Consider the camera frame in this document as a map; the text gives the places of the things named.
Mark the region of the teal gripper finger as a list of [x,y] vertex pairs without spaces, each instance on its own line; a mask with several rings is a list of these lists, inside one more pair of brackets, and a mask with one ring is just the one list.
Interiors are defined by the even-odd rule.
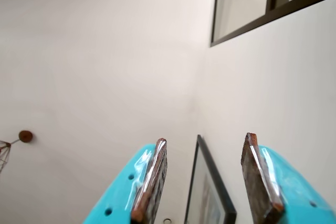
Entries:
[[335,212],[307,180],[274,150],[247,133],[241,155],[254,223],[335,223]]
[[167,141],[142,147],[124,166],[84,223],[155,223],[167,172]]

